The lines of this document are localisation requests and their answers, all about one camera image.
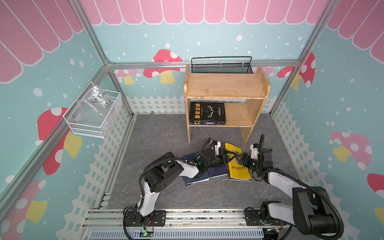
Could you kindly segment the yellow cartoon book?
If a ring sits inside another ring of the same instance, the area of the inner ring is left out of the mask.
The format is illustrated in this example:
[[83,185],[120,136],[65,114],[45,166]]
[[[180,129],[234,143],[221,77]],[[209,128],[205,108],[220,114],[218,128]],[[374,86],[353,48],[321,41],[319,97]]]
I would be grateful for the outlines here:
[[[229,143],[225,143],[225,148],[226,148],[226,151],[228,152],[229,158],[232,157],[234,154],[242,154],[241,148],[238,148]],[[228,163],[228,169],[229,169],[230,180],[245,181],[245,182],[251,181],[251,175],[248,168],[240,164],[236,164],[234,161],[232,162],[230,161]]]

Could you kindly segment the dark blue book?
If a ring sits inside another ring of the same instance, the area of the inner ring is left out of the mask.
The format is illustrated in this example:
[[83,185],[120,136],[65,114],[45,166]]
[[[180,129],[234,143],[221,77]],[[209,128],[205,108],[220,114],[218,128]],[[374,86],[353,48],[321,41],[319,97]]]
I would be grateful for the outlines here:
[[[200,157],[200,154],[199,153],[192,153],[192,154],[189,154],[189,155],[185,155],[183,156],[183,159],[184,160],[187,160],[188,162],[189,161],[192,161],[192,162],[195,162],[198,158]],[[187,187],[195,184],[195,183],[200,183],[200,182],[204,182],[204,181],[208,181],[209,180],[209,175],[208,175],[208,171],[205,170],[201,173],[198,173],[194,178],[188,178],[188,177],[185,177],[185,176],[182,176],[183,180],[184,180],[184,183]]]
[[228,170],[228,166],[224,165],[217,168],[208,168],[207,172],[208,172],[209,179],[211,179],[216,177],[228,176],[229,170]]

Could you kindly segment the black deer antler book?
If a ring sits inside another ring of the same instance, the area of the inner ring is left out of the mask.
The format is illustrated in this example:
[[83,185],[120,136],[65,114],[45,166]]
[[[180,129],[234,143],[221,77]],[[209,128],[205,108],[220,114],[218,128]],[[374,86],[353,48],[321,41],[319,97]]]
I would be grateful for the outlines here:
[[191,102],[189,121],[226,122],[225,104]]

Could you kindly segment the black wolf book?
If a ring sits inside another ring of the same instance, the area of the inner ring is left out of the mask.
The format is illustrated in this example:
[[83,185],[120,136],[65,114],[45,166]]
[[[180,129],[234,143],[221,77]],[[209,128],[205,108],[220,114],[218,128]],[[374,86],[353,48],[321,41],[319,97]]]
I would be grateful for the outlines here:
[[199,125],[199,126],[223,126],[226,124],[226,122],[218,122],[218,121],[189,121],[189,124],[192,125]]

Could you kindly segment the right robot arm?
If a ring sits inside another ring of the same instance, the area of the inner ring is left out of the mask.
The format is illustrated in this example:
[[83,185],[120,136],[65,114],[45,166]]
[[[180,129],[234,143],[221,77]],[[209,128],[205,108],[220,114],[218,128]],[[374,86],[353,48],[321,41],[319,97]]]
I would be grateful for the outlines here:
[[255,172],[259,179],[292,199],[290,205],[269,202],[266,208],[270,217],[295,226],[303,235],[314,235],[323,240],[338,240],[343,236],[341,214],[323,187],[309,186],[274,167],[271,149],[257,147],[252,151],[251,155],[229,151],[229,159]]

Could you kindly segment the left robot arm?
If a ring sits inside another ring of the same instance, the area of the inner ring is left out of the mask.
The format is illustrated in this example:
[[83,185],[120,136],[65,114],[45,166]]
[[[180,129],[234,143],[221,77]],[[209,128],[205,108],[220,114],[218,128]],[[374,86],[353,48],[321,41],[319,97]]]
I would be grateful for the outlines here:
[[149,164],[140,175],[140,201],[134,207],[128,206],[123,210],[123,224],[128,227],[144,227],[154,221],[155,226],[163,226],[164,223],[155,217],[155,204],[161,191],[178,177],[195,180],[206,175],[209,169],[221,168],[229,162],[226,151],[211,148],[182,158],[175,157],[171,152],[164,154]]

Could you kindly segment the wooden two-tier bookshelf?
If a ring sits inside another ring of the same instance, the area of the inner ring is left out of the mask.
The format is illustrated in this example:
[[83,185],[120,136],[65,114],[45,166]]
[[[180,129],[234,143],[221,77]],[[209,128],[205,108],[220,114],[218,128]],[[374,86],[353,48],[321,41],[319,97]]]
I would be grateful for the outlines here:
[[186,66],[184,96],[188,142],[191,142],[191,100],[246,100],[244,104],[225,103],[227,128],[240,128],[243,144],[254,130],[271,93],[270,81],[262,66],[254,74],[191,73]]

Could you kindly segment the clear plastic bag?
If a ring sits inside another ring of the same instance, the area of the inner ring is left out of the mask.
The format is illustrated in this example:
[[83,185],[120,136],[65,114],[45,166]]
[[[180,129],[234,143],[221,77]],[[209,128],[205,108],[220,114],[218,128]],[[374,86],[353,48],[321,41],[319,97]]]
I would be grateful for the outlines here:
[[103,117],[108,115],[115,103],[115,99],[97,85],[94,85],[87,91],[82,101],[90,107],[92,111]]

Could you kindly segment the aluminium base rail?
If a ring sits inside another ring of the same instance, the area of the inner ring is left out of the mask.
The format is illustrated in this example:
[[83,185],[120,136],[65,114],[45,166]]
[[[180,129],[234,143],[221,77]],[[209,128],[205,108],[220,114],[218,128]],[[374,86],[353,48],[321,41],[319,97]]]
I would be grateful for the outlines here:
[[79,240],[286,240],[312,239],[281,220],[264,224],[244,208],[163,209],[145,226],[124,227],[122,210],[91,210]]

